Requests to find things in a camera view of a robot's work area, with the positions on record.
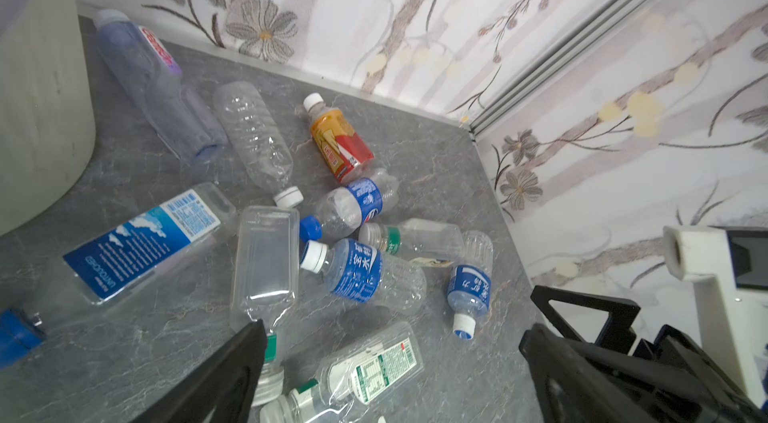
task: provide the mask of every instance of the floral wallpaper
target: floral wallpaper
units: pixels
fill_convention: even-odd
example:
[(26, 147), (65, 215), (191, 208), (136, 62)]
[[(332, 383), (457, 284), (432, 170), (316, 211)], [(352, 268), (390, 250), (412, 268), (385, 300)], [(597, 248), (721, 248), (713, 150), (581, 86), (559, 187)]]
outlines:
[(534, 284), (633, 299), (639, 335), (698, 339), (662, 228), (768, 227), (768, 0), (649, 2), (478, 149)]
[(606, 0), (82, 0), (469, 122)]

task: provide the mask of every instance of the blue label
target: blue label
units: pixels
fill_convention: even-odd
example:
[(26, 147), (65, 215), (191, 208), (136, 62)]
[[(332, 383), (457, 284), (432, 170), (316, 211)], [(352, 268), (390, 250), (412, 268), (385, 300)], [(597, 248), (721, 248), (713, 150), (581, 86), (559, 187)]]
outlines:
[(370, 218), (382, 212), (384, 201), (379, 187), (368, 178), (357, 179), (347, 187), (360, 205), (362, 222), (367, 223)]
[(333, 293), (365, 303), (379, 288), (382, 278), (382, 256), (377, 250), (351, 239), (350, 255), (344, 273)]
[(109, 299), (221, 221), (190, 189), (64, 255), (101, 299)]
[(480, 300), (486, 311), (491, 305), (491, 278), (481, 269), (470, 265), (457, 265), (451, 273), (448, 293), (459, 291), (469, 293)]

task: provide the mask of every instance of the cloud graphic on label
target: cloud graphic on label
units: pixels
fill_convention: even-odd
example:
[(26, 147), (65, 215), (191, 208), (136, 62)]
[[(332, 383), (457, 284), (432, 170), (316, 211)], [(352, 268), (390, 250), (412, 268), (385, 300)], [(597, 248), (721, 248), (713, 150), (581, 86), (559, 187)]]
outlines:
[(131, 219), (130, 224), (133, 225), (134, 228), (149, 228), (152, 233), (155, 233), (161, 238), (166, 237), (165, 233), (162, 231), (163, 224), (160, 223), (160, 220), (155, 217), (151, 217), (149, 215), (140, 215), (139, 217)]
[(120, 240), (117, 236), (113, 235), (112, 233), (109, 234), (109, 241), (110, 243), (114, 243), (117, 246), (123, 247), (123, 243), (120, 243)]

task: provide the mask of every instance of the gray tabletop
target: gray tabletop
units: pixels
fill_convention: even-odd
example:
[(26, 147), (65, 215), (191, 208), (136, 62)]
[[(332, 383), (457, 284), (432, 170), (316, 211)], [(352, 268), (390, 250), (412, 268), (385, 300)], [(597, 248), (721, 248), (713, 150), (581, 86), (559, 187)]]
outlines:
[[(181, 166), (101, 62), (94, 35), (84, 34), (96, 116), (91, 163), (50, 209), (0, 237), (0, 309), (34, 288), (46, 258), (177, 195), (213, 181), (237, 206), (272, 205), (247, 178), (232, 149), (206, 168)], [(370, 411), (390, 423), (417, 421), (540, 421), (528, 366), (517, 350), (538, 319), (531, 286), (485, 178), (470, 135), (441, 122), (324, 90), (256, 68), (168, 44), (206, 101), (220, 84), (253, 82), (290, 145), (296, 184), (309, 205), (336, 187), (310, 139), (301, 107), (310, 92), (343, 110), (378, 163), (400, 178), (400, 203), (379, 217), (398, 223), (419, 217), (479, 229), (493, 239), (492, 312), (472, 342), (450, 329), (448, 273), (427, 269), (428, 295), (408, 318), (425, 372)], [(34, 354), (0, 371), (4, 421), (91, 423), (129, 421), (155, 402), (233, 335), (227, 322), (236, 238), (109, 320), (84, 322), (49, 335)], [(300, 308), (286, 330), (288, 391), (312, 378), (317, 362), (344, 345), (404, 319), (389, 309), (329, 295), (319, 275), (301, 272)], [(258, 418), (252, 411), (251, 420)]]

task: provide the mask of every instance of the clear plastic bottle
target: clear plastic bottle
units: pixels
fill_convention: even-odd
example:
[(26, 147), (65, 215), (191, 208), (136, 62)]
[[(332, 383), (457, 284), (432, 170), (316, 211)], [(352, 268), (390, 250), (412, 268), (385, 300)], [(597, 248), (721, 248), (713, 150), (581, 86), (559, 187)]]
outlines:
[(272, 195), (281, 208), (301, 203), (301, 191), (291, 185), (290, 150), (255, 86), (246, 81), (221, 86), (214, 93), (214, 107), (256, 186)]
[(201, 183), (51, 260), (29, 299), (0, 313), (0, 369), (46, 333), (136, 301), (129, 297), (233, 236), (236, 216), (213, 183)]
[(400, 182), (384, 168), (366, 171), (348, 186), (336, 188), (301, 220), (301, 238), (332, 243), (351, 235), (363, 223), (397, 204)]
[(353, 423), (424, 371), (411, 325), (397, 322), (320, 361), (315, 378), (261, 409), (261, 423)]
[(332, 248), (309, 241), (301, 268), (322, 274), (334, 295), (360, 303), (370, 300), (404, 315), (415, 314), (426, 297), (423, 269), (354, 239), (342, 239)]
[(448, 283), (448, 305), (453, 309), (453, 332), (461, 339), (475, 337), (475, 325), (488, 316), (491, 305), (493, 242), (483, 232), (464, 233), (464, 259), (453, 267)]
[(283, 393), (282, 331), (296, 309), (299, 294), (299, 212), (273, 206), (249, 206), (240, 215), (230, 326), (239, 332), (248, 322), (264, 322), (264, 367), (253, 406)]
[(406, 261), (435, 259), (449, 265), (464, 251), (464, 238), (458, 226), (419, 218), (407, 219), (397, 226), (365, 223), (360, 227), (358, 240)]
[(304, 98), (304, 109), (310, 114), (312, 138), (336, 181), (346, 185), (360, 178), (373, 161), (373, 153), (341, 110), (327, 107), (317, 92)]
[(224, 129), (151, 30), (117, 10), (99, 11), (94, 24), (98, 52), (168, 149), (196, 163), (226, 145)]

